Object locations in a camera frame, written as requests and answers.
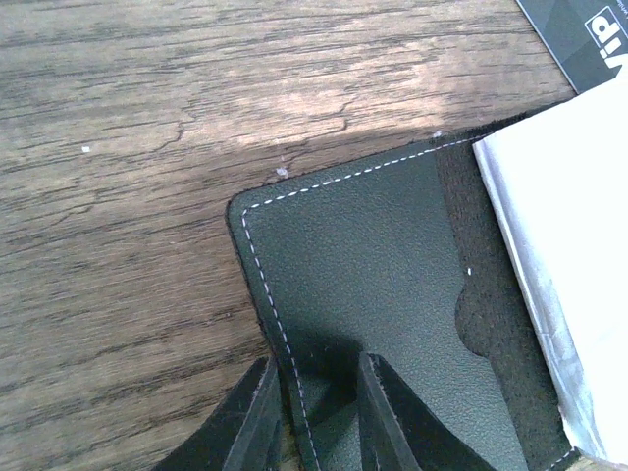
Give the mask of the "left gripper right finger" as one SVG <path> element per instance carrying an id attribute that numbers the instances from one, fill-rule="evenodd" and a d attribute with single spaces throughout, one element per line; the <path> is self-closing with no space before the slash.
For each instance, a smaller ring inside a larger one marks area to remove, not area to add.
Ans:
<path id="1" fill-rule="evenodd" d="M 364 470 L 491 470 L 381 355 L 362 352 L 357 373 Z"/>

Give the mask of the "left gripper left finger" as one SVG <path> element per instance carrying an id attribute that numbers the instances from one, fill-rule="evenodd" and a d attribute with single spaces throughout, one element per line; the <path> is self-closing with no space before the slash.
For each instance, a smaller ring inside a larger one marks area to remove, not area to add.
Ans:
<path id="1" fill-rule="evenodd" d="M 282 400 L 276 362 L 257 359 L 180 446 L 156 470 L 278 470 Z"/>

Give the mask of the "black leather card holder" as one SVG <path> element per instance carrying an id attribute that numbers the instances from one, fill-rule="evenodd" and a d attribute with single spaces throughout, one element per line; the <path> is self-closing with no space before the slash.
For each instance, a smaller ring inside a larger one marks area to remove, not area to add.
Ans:
<path id="1" fill-rule="evenodd" d="M 237 195 L 308 470 L 361 467 L 362 352 L 491 470 L 627 466 L 627 81 Z"/>

